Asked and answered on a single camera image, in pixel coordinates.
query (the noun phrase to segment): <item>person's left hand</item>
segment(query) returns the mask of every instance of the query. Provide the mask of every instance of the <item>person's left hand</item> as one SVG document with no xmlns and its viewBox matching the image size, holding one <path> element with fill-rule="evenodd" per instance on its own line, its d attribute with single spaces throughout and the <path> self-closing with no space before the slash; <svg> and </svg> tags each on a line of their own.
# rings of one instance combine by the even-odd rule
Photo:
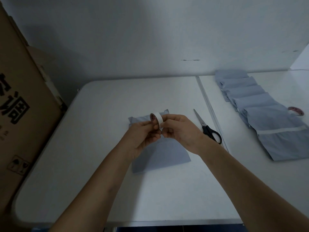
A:
<svg viewBox="0 0 309 232">
<path fill-rule="evenodd" d="M 118 145 L 132 159 L 135 159 L 146 146 L 160 139 L 161 130 L 158 128 L 159 126 L 154 125 L 151 121 L 134 123 L 122 137 Z"/>
</svg>

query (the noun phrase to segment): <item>person's right arm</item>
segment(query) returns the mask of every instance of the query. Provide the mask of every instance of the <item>person's right arm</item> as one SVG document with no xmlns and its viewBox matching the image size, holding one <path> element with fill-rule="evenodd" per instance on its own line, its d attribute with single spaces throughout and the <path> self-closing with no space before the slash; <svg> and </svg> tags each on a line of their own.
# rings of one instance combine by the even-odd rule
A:
<svg viewBox="0 0 309 232">
<path fill-rule="evenodd" d="M 309 231 L 309 219 L 183 115 L 162 116 L 164 137 L 201 157 L 249 231 Z"/>
</svg>

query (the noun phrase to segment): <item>cardboard box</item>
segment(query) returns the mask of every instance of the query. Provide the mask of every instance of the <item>cardboard box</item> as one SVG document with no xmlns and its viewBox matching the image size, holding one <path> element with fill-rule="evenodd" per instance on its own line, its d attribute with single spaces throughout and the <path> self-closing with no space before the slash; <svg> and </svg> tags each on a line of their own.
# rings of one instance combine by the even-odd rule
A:
<svg viewBox="0 0 309 232">
<path fill-rule="evenodd" d="M 42 151 L 63 113 L 0 5 L 0 215 Z"/>
</svg>

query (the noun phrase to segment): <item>person's right hand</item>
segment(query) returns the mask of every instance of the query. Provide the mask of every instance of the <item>person's right hand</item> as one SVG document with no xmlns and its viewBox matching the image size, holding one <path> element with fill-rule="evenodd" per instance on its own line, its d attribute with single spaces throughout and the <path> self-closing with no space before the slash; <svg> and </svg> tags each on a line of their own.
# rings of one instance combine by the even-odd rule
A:
<svg viewBox="0 0 309 232">
<path fill-rule="evenodd" d="M 191 120 L 183 115 L 162 115 L 162 135 L 165 138 L 174 138 L 188 151 L 199 155 L 205 142 L 211 140 Z"/>
</svg>

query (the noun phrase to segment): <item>white tape roll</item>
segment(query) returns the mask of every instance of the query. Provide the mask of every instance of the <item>white tape roll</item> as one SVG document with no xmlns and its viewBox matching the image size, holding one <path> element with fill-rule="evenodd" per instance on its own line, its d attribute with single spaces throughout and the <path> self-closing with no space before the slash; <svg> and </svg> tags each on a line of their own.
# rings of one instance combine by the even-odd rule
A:
<svg viewBox="0 0 309 232">
<path fill-rule="evenodd" d="M 157 119 L 160 128 L 160 124 L 163 123 L 163 119 L 159 112 L 154 112 L 150 114 L 150 120 L 154 121 L 155 119 Z"/>
</svg>

